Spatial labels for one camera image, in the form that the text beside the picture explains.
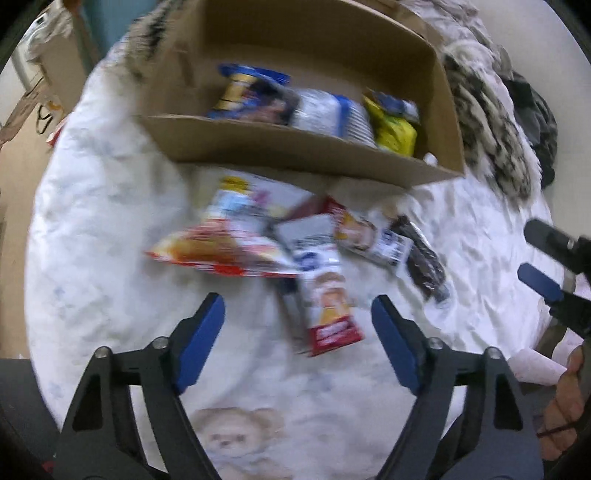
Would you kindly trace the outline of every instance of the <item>bed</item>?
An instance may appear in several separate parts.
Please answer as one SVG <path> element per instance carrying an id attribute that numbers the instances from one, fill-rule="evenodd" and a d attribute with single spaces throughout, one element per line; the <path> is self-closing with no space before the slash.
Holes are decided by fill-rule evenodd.
<path id="1" fill-rule="evenodd" d="M 449 14 L 445 7 L 467 5 L 404 3 L 425 17 L 422 8 Z M 441 15 L 449 43 L 474 34 L 466 22 L 486 33 L 477 13 L 464 20 Z M 377 473 L 414 397 L 399 385 L 371 325 L 376 295 L 389 295 L 427 336 L 456 349 L 482 352 L 494 345 L 510 358 L 535 347 L 550 318 L 539 297 L 518 282 L 517 268 L 530 262 L 562 281 L 562 269 L 522 234 L 531 217 L 551 222 L 550 211 L 539 188 L 516 206 L 477 169 L 408 192 L 367 180 L 254 170 L 329 192 L 355 210 L 391 202 L 418 225 L 446 267 L 452 296 L 434 309 L 407 278 L 393 280 L 383 268 L 344 254 L 346 277 L 359 279 L 349 289 L 366 338 L 317 358 L 294 354 L 268 280 L 217 277 L 148 258 L 144 251 L 155 241 L 194 221 L 216 171 L 172 163 L 139 126 L 128 49 L 129 39 L 116 45 L 90 75 L 35 198 L 25 314 L 40 390 L 58 425 L 97 347 L 143 348 L 192 315 L 210 291 L 225 299 L 226 322 L 182 400 L 224 480 L 363 480 Z M 479 67 L 478 56 L 470 61 Z M 502 83 L 487 75 L 503 103 L 510 102 Z M 463 391 L 456 390 L 448 423 L 462 409 Z M 149 462 L 163 468 L 141 393 L 132 395 Z"/>

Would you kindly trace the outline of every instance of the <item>metal screw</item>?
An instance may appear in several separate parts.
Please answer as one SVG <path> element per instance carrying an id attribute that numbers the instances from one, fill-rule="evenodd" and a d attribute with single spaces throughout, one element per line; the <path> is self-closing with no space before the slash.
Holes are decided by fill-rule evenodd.
<path id="1" fill-rule="evenodd" d="M 427 344 L 429 345 L 429 348 L 432 348 L 433 350 L 441 350 L 443 348 L 443 340 L 437 337 L 431 337 L 427 340 Z"/>
<path id="2" fill-rule="evenodd" d="M 494 358 L 495 360 L 500 360 L 501 358 L 503 358 L 502 352 L 497 347 L 491 346 L 487 349 L 487 352 L 488 355 L 491 358 Z"/>
<path id="3" fill-rule="evenodd" d="M 155 338 L 154 341 L 152 342 L 152 346 L 156 350 L 162 350 L 163 348 L 166 348 L 168 346 L 168 338 L 167 337 Z"/>
<path id="4" fill-rule="evenodd" d="M 109 355 L 109 353 L 111 352 L 111 350 L 109 350 L 109 347 L 107 346 L 100 346 L 95 350 L 95 357 L 97 358 L 105 358 L 106 356 Z"/>

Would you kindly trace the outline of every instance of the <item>yellow package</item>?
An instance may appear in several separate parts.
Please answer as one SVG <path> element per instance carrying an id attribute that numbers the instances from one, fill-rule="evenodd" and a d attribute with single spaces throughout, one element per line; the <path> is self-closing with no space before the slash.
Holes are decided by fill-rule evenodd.
<path id="1" fill-rule="evenodd" d="M 363 102 L 371 119 L 376 144 L 401 155 L 412 157 L 417 131 L 407 118 L 418 123 L 416 105 L 384 93 L 375 92 L 364 95 Z"/>

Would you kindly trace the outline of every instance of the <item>cardboard piece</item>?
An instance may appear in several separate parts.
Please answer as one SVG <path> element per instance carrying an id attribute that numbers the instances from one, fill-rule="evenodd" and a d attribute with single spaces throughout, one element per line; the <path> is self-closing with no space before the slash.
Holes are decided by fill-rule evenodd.
<path id="1" fill-rule="evenodd" d="M 412 12 L 383 10 L 437 39 Z M 178 16 L 142 92 L 140 119 L 175 161 L 266 166 L 379 180 L 402 187 L 464 173 L 452 94 L 429 41 L 389 16 L 349 0 L 195 0 Z M 361 102 L 367 88 L 419 107 L 415 157 L 262 123 L 205 117 L 233 61 L 291 75 L 291 86 Z M 437 167 L 422 158 L 432 153 Z"/>

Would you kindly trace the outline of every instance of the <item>person's finger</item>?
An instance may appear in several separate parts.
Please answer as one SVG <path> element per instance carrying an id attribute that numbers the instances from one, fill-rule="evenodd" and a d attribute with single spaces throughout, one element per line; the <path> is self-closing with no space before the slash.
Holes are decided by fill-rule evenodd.
<path id="1" fill-rule="evenodd" d="M 568 373 L 577 373 L 581 370 L 584 362 L 583 347 L 579 346 L 575 348 L 569 355 L 567 360 L 566 369 Z"/>
<path id="2" fill-rule="evenodd" d="M 542 437 L 540 439 L 540 449 L 542 451 L 542 458 L 548 461 L 558 460 L 562 452 L 554 444 L 550 437 Z"/>
<path id="3" fill-rule="evenodd" d="M 546 410 L 544 410 L 543 431 L 553 430 L 558 427 L 562 427 L 567 423 L 568 421 L 564 418 L 563 413 L 560 411 L 556 399 L 552 400 L 552 402 L 550 402 L 550 405 L 548 405 L 546 407 Z M 563 430 L 562 432 L 550 435 L 549 438 L 552 438 L 552 441 L 554 442 L 556 447 L 561 452 L 564 452 L 576 441 L 577 432 L 575 431 L 575 429 Z"/>
<path id="4" fill-rule="evenodd" d="M 567 372 L 560 377 L 556 385 L 556 402 L 568 422 L 581 418 L 585 403 L 576 374 Z"/>

